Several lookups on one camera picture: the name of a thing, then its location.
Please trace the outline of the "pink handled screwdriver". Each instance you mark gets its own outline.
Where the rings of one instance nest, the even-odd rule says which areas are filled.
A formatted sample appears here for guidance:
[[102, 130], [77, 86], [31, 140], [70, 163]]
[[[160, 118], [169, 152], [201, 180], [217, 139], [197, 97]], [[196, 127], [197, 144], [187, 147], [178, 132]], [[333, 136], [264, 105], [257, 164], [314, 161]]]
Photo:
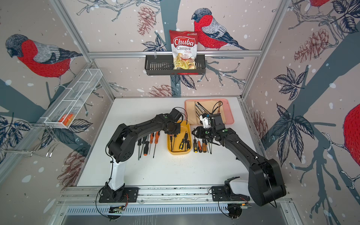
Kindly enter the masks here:
[[173, 151], [173, 146], [172, 146], [172, 144], [173, 144], [173, 135], [170, 135], [169, 137], [170, 137], [170, 147], [171, 147], [171, 152], [172, 152]]

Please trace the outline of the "large orange black screwdriver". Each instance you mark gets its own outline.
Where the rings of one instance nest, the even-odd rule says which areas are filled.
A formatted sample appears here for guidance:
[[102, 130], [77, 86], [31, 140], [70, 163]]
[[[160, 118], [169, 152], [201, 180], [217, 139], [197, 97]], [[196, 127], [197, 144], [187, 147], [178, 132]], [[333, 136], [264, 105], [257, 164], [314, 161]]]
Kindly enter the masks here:
[[158, 144], [158, 139], [159, 139], [159, 136], [160, 136], [160, 131], [156, 132], [155, 134], [155, 148], [154, 148], [154, 152], [153, 152], [153, 158], [155, 157], [155, 151], [156, 151], [156, 146]]

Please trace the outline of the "slim orange black screwdriver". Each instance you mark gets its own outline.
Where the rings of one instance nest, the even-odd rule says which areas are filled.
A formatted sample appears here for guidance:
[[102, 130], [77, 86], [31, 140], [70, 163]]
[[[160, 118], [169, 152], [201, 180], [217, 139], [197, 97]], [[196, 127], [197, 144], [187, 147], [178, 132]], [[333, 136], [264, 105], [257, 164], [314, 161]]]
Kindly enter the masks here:
[[198, 152], [199, 153], [202, 153], [203, 150], [202, 150], [202, 145], [201, 145], [201, 142], [199, 141], [199, 139], [197, 140], [197, 148], [198, 148]]

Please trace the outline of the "black orange-tipped screwdriver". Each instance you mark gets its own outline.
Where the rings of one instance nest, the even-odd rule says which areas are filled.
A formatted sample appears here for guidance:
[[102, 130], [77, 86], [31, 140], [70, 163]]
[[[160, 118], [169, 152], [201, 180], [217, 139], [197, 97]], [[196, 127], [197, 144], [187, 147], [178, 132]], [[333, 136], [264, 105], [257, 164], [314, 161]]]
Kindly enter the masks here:
[[145, 145], [144, 145], [144, 149], [143, 149], [143, 155], [144, 156], [147, 156], [148, 153], [149, 153], [149, 147], [150, 147], [150, 142], [149, 141], [146, 141], [145, 142]]

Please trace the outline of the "black yellow deli screwdriver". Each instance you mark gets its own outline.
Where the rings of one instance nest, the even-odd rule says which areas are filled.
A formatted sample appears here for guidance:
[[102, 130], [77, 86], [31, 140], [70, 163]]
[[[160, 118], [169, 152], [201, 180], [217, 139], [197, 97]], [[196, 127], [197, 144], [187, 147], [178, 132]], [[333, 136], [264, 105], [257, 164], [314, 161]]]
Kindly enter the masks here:
[[141, 156], [141, 145], [142, 145], [142, 140], [139, 139], [137, 142], [137, 146], [138, 146], [138, 160], [140, 160], [140, 156]]

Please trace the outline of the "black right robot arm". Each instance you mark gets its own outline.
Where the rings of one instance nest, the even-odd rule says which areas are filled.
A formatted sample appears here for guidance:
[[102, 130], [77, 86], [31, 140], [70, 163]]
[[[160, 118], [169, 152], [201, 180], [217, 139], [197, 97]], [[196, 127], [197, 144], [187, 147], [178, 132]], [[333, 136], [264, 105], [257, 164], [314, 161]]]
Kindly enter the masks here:
[[287, 194], [278, 162], [266, 159], [243, 142], [232, 128], [226, 128], [221, 114], [200, 115], [202, 126], [192, 134], [210, 143], [213, 140], [230, 150], [248, 170], [248, 192], [254, 202], [263, 206]]

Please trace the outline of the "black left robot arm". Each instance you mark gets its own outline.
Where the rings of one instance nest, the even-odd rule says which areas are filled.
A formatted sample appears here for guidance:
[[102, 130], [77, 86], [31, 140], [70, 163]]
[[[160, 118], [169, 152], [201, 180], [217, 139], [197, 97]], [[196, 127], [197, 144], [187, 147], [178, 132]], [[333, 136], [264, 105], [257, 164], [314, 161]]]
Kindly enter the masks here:
[[108, 155], [112, 158], [112, 171], [108, 187], [118, 191], [125, 186], [124, 174], [126, 161], [134, 154], [138, 141], [147, 138], [152, 133], [164, 131], [168, 135], [178, 135], [184, 114], [177, 109], [170, 113], [161, 113], [154, 118], [135, 125], [120, 124], [106, 145]]

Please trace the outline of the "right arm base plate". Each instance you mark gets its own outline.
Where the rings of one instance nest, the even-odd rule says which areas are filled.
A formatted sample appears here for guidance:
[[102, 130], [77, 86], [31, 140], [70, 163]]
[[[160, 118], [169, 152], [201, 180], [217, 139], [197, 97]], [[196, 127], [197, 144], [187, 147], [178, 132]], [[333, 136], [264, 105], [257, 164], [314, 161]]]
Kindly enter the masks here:
[[249, 196], [234, 194], [229, 187], [225, 186], [212, 186], [209, 193], [211, 194], [214, 202], [248, 202], [250, 200]]

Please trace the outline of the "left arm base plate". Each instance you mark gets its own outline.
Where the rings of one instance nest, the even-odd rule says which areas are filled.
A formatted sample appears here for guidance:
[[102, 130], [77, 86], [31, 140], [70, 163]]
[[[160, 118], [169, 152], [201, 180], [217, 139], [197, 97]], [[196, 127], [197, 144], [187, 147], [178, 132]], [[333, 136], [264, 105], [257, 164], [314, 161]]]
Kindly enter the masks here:
[[100, 203], [135, 203], [137, 201], [138, 187], [122, 186], [118, 190], [112, 190], [108, 185], [100, 191]]

